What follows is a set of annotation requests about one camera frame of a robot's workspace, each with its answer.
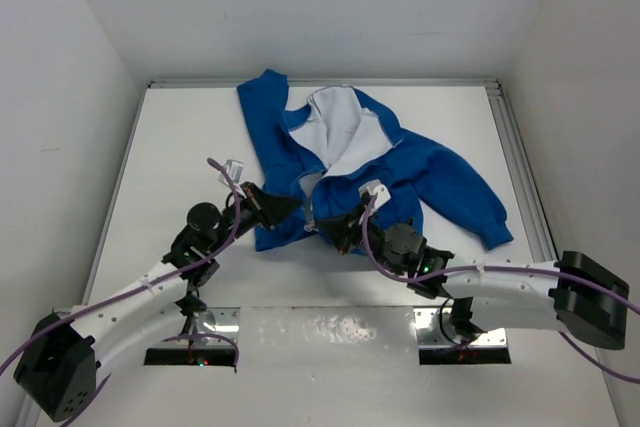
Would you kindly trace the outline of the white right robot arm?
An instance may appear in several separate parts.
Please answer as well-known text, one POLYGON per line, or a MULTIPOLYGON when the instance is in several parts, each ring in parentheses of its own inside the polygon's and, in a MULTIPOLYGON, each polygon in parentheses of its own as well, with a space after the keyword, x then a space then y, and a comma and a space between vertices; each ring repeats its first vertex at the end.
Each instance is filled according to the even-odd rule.
POLYGON ((565 251, 542 263, 475 262, 456 265, 454 253, 428 245, 411 222, 382 229, 360 203, 346 215, 317 224, 342 254, 360 250, 386 278, 421 297, 452 302, 452 335, 471 342, 489 331, 556 331, 605 350, 626 344, 629 286, 587 255, 565 251))

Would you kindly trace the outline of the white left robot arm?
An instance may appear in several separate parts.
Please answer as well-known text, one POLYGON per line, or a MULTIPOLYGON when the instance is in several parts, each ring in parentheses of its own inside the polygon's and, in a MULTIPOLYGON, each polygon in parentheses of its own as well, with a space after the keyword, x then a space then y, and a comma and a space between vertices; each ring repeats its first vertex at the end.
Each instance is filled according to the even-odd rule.
POLYGON ((77 417, 114 370, 181 335, 205 311, 195 293, 218 270, 219 252, 257 226, 275 229, 301 204, 244 182, 224 209, 194 205, 169 252, 139 279, 101 302, 42 318, 14 380, 52 421, 77 417))

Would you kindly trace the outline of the blue zip-up fleece jacket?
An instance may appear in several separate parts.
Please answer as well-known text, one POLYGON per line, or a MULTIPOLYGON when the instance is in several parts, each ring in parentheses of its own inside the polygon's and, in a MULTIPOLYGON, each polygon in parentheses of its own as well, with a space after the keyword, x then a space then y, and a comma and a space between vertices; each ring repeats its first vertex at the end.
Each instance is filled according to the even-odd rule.
POLYGON ((391 199, 376 224, 413 220, 422 207, 476 235, 494 249, 512 241, 498 196, 461 156, 401 125, 394 112, 351 86, 312 92, 304 105, 287 107, 286 75, 273 70, 237 88, 249 137, 264 175, 264 191, 298 197, 302 206, 274 230, 260 228, 255 248, 267 251, 313 235, 314 220, 350 212, 361 185, 379 179, 391 199))

